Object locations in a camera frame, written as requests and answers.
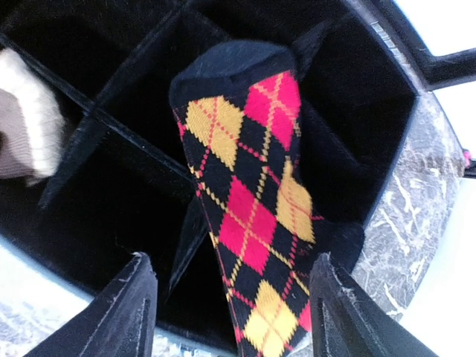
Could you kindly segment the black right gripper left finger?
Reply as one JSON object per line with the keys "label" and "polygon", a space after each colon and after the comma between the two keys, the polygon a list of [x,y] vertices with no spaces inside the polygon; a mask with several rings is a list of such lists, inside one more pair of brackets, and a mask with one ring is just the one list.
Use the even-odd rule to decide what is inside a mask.
{"label": "black right gripper left finger", "polygon": [[158,281],[149,256],[129,263],[79,314],[28,356],[151,356]]}

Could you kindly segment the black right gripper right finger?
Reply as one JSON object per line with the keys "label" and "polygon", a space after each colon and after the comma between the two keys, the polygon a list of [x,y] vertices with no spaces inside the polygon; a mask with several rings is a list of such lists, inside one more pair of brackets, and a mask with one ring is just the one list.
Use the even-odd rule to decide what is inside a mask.
{"label": "black right gripper right finger", "polygon": [[309,284],[315,356],[434,356],[379,308],[328,253],[315,261]]}

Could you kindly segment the black glass-lid display case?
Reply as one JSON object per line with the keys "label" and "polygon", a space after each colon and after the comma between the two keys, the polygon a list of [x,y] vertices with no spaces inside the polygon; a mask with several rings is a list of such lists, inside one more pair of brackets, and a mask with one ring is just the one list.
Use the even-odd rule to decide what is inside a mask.
{"label": "black glass-lid display case", "polygon": [[97,291],[130,249],[158,272],[158,325],[235,352],[232,320],[186,166],[228,198],[231,174],[169,104],[173,78],[223,42],[281,45],[295,58],[303,138],[298,174],[320,218],[368,221],[417,104],[383,33],[430,89],[475,77],[475,50],[430,52],[392,1],[3,1],[1,46],[52,86],[73,123],[59,167],[33,189],[1,186],[1,226],[55,272]]}

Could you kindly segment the red orange argyle sock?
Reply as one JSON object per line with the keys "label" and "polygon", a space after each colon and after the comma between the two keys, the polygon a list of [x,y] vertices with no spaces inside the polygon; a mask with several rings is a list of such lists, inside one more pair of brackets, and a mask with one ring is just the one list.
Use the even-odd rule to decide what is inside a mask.
{"label": "red orange argyle sock", "polygon": [[311,331],[321,253],[352,269],[362,226],[320,215],[300,179],[292,52],[222,42],[171,82],[170,105],[205,214],[241,356],[287,356]]}

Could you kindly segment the tan brown sock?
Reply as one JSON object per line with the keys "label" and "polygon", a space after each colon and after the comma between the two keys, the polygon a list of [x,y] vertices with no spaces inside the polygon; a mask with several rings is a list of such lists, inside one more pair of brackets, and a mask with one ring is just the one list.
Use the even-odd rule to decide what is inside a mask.
{"label": "tan brown sock", "polygon": [[34,186],[55,174],[65,125],[49,86],[14,50],[1,50],[1,178]]}

